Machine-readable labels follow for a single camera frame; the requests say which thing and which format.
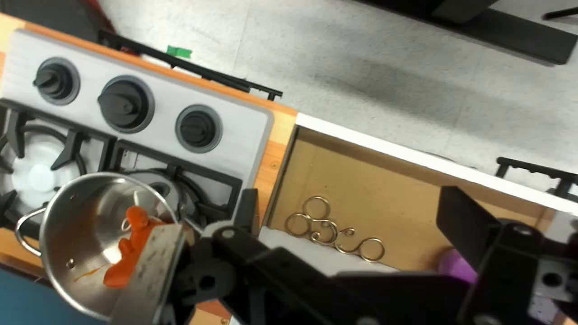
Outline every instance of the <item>black knob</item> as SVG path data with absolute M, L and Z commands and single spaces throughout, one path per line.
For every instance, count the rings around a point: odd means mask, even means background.
M 97 105 L 106 123 L 121 132 L 141 127 L 150 114 L 146 93 L 134 82 L 108 85 L 97 98 Z
M 209 114 L 193 111 L 180 120 L 179 134 L 186 145 L 202 148 L 213 143 L 217 123 Z
M 63 100 L 74 93 L 74 78 L 69 67 L 50 64 L 38 69 L 34 87 L 50 100 Z

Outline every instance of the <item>stove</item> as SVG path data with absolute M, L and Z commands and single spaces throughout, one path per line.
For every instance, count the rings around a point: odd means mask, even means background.
M 233 221 L 273 125 L 265 111 L 31 31 L 13 35 L 0 98 L 5 228 L 94 172 L 150 185 L 197 230 Z

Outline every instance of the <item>pot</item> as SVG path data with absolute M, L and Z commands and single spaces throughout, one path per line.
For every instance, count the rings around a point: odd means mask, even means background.
M 110 320 L 121 295 L 103 286 L 106 269 L 121 260 L 117 242 L 128 237 L 125 212 L 141 206 L 164 223 L 177 223 L 166 201 L 150 186 L 119 174 L 88 174 L 63 186 L 43 212 L 40 250 L 22 226 L 41 212 L 22 217 L 18 242 L 41 257 L 52 288 L 78 311 Z

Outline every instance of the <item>pot rim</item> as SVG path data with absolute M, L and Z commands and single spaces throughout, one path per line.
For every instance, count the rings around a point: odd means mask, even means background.
M 137 185 L 137 186 L 143 186 L 144 190 L 148 190 L 150 194 L 153 194 L 153 197 L 157 197 L 157 201 L 166 208 L 166 212 L 170 213 L 170 217 L 173 219 L 173 223 L 177 223 L 177 217 L 175 217 L 175 212 L 171 212 L 171 208 L 166 204 L 166 201 L 164 201 L 164 197 L 161 195 L 161 194 L 157 194 L 153 188 L 150 188 L 148 185 L 144 185 L 144 183 L 141 183 L 141 181 L 137 181 L 137 179 L 132 179 L 132 177 L 126 177 L 126 176 L 123 176 L 123 174 L 112 174 L 112 172 L 97 172 L 97 174 L 87 174 L 87 176 L 81 176 L 81 177 L 78 177 L 78 179 L 74 179 L 72 183 L 69 183 L 69 185 L 65 185 L 65 186 L 61 186 L 59 190 L 58 190 L 58 194 L 50 199 L 50 203 L 49 203 L 49 206 L 47 206 L 47 210 L 45 210 L 45 215 L 43 215 L 43 221 L 41 221 L 41 226 L 40 226 L 40 251 L 41 251 L 41 266 L 43 266 L 43 269 L 45 269 L 45 275 L 49 277 L 49 280 L 50 280 L 50 284 L 52 284 L 52 288 L 56 289 L 56 293 L 63 298 L 63 300 L 67 300 L 67 304 L 69 306 L 72 306 L 76 311 L 79 311 L 79 313 L 83 313 L 83 315 L 88 315 L 88 316 L 92 316 L 92 318 L 97 318 L 97 320 L 103 320 L 103 322 L 110 322 L 110 315 L 106 316 L 106 315 L 101 315 L 101 313 L 96 313 L 96 311 L 92 311 L 92 309 L 88 309 L 88 307 L 85 307 L 83 304 L 79 304 L 79 302 L 76 302 L 65 289 L 63 289 L 63 286 L 56 280 L 56 277 L 54 277 L 54 273 L 52 273 L 52 268 L 47 268 L 49 266 L 49 260 L 50 260 L 50 257 L 47 255 L 47 253 L 43 253 L 43 242 L 45 242 L 45 224 L 49 223 L 49 217 L 52 215 L 52 210 L 54 210 L 54 206 L 56 206 L 56 203 L 63 197 L 63 194 L 69 190 L 69 188 L 72 188 L 72 186 L 76 186 L 76 185 L 79 185 L 79 183 L 87 183 L 87 181 L 90 181 L 90 179 L 121 179 L 121 181 L 126 181 L 126 183 L 134 183 L 134 185 Z

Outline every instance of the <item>black metal bracket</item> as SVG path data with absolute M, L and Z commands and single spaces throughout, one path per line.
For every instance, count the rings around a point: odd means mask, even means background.
M 108 33 L 108 31 L 99 31 L 99 44 L 106 46 L 110 49 L 115 49 L 115 51 L 128 49 L 130 53 L 144 55 L 144 56 L 161 60 L 170 69 L 179 67 L 182 71 L 188 71 L 191 74 L 200 76 L 202 80 L 217 82 L 217 83 L 222 83 L 226 87 L 236 89 L 240 93 L 251 93 L 251 89 L 265 93 L 269 102 L 274 102 L 276 98 L 283 96 L 283 93 L 280 93 L 280 91 L 274 91 L 274 89 L 269 89 L 269 87 L 247 82 L 247 80 L 240 80 L 240 78 L 235 78 L 235 76 L 229 76 L 229 74 L 222 74 L 218 71 L 211 71 L 211 69 L 206 69 L 206 67 L 200 67 L 200 65 L 195 65 L 195 64 L 190 64 L 190 62 L 184 62 L 184 60 L 179 60 L 179 58 L 170 56 L 166 53 L 155 51 L 155 49 L 152 49 L 152 47 L 148 47 L 144 44 L 123 38 L 123 37 Z
M 578 185 L 578 174 L 571 174 L 565 170 L 554 170 L 549 167 L 540 167 L 540 165 L 531 165 L 525 161 L 515 161 L 509 158 L 498 158 L 498 170 L 497 170 L 497 177 L 504 179 L 509 168 L 520 168 L 520 170 L 527 170 L 529 174 L 542 174 L 547 176 L 551 179 L 560 179 L 558 186 L 554 188 L 553 195 L 562 197 L 562 199 L 569 199 L 571 197 L 571 188 L 574 185 Z

